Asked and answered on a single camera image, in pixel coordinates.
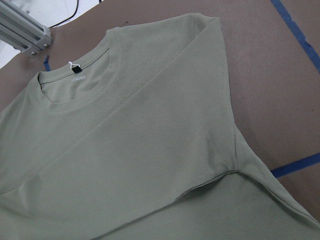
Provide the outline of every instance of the metal frame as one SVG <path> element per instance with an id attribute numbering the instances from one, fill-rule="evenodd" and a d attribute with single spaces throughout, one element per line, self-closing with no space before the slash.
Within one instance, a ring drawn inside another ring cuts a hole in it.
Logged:
<path id="1" fill-rule="evenodd" d="M 47 26 L 5 0 L 0 0 L 0 39 L 29 57 L 52 44 Z"/>

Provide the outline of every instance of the wire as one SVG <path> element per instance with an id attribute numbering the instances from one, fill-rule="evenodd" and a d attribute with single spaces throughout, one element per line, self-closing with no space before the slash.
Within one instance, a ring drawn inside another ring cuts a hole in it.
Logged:
<path id="1" fill-rule="evenodd" d="M 55 26 L 58 26 L 58 25 L 60 25 L 60 24 L 62 24 L 62 23 L 64 23 L 64 22 L 66 22 L 66 21 L 69 20 L 69 19 L 72 19 L 72 18 L 76 15 L 76 13 L 77 13 L 77 11 L 78 11 L 78 6 L 79 6 L 79 0 L 76 0 L 76 7 L 75 7 L 75 11 L 74 11 L 73 15 L 72 15 L 71 17 L 68 17 L 67 19 L 65 19 L 65 20 L 63 20 L 63 21 L 61 21 L 61 22 L 53 25 L 53 26 L 50 26 L 49 28 L 53 28 L 53 27 L 55 27 Z"/>

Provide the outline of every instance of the green fabric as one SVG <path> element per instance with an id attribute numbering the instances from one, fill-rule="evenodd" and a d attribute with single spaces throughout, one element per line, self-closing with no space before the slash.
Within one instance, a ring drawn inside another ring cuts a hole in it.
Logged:
<path id="1" fill-rule="evenodd" d="M 0 113 L 0 239 L 320 239 L 235 125 L 218 17 L 108 29 L 67 62 Z"/>

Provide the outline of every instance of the brand logo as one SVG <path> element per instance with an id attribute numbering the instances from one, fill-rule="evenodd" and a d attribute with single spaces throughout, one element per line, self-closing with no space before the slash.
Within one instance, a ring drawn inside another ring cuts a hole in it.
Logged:
<path id="1" fill-rule="evenodd" d="M 72 82 L 79 81 L 79 80 L 82 80 L 82 79 L 86 79 L 86 76 L 75 77 L 74 79 L 72 79 Z"/>

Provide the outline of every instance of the blue tape strip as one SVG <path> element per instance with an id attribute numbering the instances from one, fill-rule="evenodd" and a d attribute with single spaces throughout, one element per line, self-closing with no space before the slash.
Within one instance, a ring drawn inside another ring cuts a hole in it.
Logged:
<path id="1" fill-rule="evenodd" d="M 271 173 L 276 178 L 279 178 L 283 175 L 293 173 L 295 171 L 304 169 L 306 167 L 309 167 L 309 166 L 317 164 L 317 163 L 320 163 L 320 152 L 315 155 L 308 156 L 308 157 L 303 158 L 301 160 L 298 160 L 298 161 L 289 163 L 287 165 L 278 167 L 278 168 L 272 170 Z"/>
<path id="2" fill-rule="evenodd" d="M 320 57 L 314 50 L 314 48 L 306 42 L 306 37 L 300 28 L 297 26 L 295 21 L 292 21 L 290 14 L 283 6 L 280 0 L 271 0 L 272 4 L 276 10 L 281 15 L 282 19 L 285 21 L 297 41 L 300 43 L 301 47 L 304 49 L 305 53 L 309 56 L 310 60 L 314 64 L 315 68 L 320 72 Z"/>
<path id="3" fill-rule="evenodd" d="M 44 62 L 43 62 L 44 66 L 45 66 L 45 70 L 46 70 L 47 72 L 51 71 L 50 65 L 49 65 L 49 62 L 48 62 L 48 58 L 49 58 L 49 55 L 46 56 L 46 58 L 45 58 L 45 60 L 44 60 Z"/>

